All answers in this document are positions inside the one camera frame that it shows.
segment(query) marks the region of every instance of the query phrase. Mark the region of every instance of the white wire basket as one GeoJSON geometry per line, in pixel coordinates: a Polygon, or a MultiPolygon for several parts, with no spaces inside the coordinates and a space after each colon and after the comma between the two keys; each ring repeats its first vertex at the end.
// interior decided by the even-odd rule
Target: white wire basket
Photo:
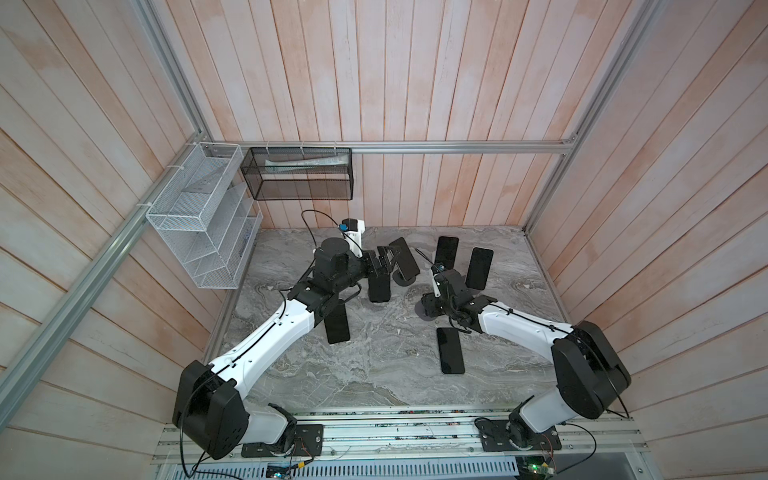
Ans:
{"type": "Polygon", "coordinates": [[[196,145],[152,203],[147,219],[158,231],[205,231],[241,163],[240,145],[196,145]]]}
{"type": "Polygon", "coordinates": [[[249,217],[253,200],[245,195],[247,185],[227,190],[203,232],[158,230],[176,258],[200,288],[237,288],[244,266],[240,262],[253,242],[263,215],[249,217]]]}

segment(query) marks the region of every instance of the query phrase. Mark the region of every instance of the black mesh basket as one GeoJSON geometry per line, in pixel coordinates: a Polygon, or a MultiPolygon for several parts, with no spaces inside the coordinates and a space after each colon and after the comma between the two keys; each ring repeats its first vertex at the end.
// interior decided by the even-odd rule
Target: black mesh basket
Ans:
{"type": "Polygon", "coordinates": [[[240,169],[255,200],[352,200],[349,148],[252,147],[240,169]]]}

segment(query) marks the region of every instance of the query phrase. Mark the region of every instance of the mounting plate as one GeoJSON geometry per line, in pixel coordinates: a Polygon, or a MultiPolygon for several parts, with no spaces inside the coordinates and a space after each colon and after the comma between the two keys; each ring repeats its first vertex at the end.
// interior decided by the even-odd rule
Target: mounting plate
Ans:
{"type": "MultiPolygon", "coordinates": [[[[296,457],[306,457],[306,452],[312,457],[319,457],[323,450],[323,426],[296,425],[296,436],[293,439],[293,453],[289,454],[296,457]]],[[[272,455],[272,452],[263,443],[245,443],[241,452],[243,458],[282,458],[272,455]]]]}
{"type": "MultiPolygon", "coordinates": [[[[507,428],[507,420],[489,420],[491,423],[494,424],[494,427],[506,430],[507,428]]],[[[493,438],[490,436],[486,436],[483,438],[483,434],[478,434],[480,437],[480,443],[482,443],[482,449],[483,452],[517,452],[519,451],[518,448],[516,448],[513,444],[511,444],[509,441],[505,442],[496,442],[493,438]]],[[[529,450],[530,452],[534,452],[536,450],[543,450],[548,452],[549,451],[549,444],[552,444],[552,450],[561,450],[563,448],[563,445],[560,443],[560,436],[557,434],[557,431],[552,427],[551,430],[541,433],[538,436],[538,446],[534,446],[533,449],[529,450]]]]}

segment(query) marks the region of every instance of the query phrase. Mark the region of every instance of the black smartphone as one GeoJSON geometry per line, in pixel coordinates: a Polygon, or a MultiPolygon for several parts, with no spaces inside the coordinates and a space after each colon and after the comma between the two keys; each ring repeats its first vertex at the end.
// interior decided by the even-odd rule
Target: black smartphone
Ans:
{"type": "Polygon", "coordinates": [[[467,270],[467,288],[473,290],[484,290],[488,282],[488,274],[491,272],[491,262],[493,261],[493,250],[487,248],[475,247],[472,249],[472,257],[469,259],[469,269],[467,270]]]}
{"type": "Polygon", "coordinates": [[[437,348],[440,351],[440,369],[443,373],[464,373],[462,342],[458,339],[457,329],[438,328],[437,348]]]}
{"type": "Polygon", "coordinates": [[[458,237],[440,237],[437,239],[435,263],[442,263],[446,270],[453,268],[458,249],[458,237]]]}

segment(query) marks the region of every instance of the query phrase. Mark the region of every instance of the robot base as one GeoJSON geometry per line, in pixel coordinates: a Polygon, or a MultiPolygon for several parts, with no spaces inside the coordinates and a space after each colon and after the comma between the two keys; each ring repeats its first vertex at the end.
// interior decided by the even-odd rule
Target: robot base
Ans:
{"type": "MultiPolygon", "coordinates": [[[[520,450],[509,441],[507,423],[509,423],[508,420],[483,421],[482,431],[486,432],[485,434],[483,432],[480,433],[480,443],[482,443],[483,452],[517,452],[520,450]],[[491,432],[497,432],[498,434],[489,435],[491,432]]],[[[552,450],[562,450],[563,448],[563,445],[560,443],[560,436],[554,427],[547,432],[538,434],[538,437],[533,441],[534,447],[530,451],[543,450],[548,452],[550,443],[552,444],[552,450]]]]}
{"type": "MultiPolygon", "coordinates": [[[[296,433],[293,438],[293,452],[288,456],[306,457],[309,453],[312,457],[319,457],[323,450],[323,426],[322,425],[296,425],[296,433]]],[[[241,452],[243,458],[276,458],[263,443],[243,444],[241,452]]]]}

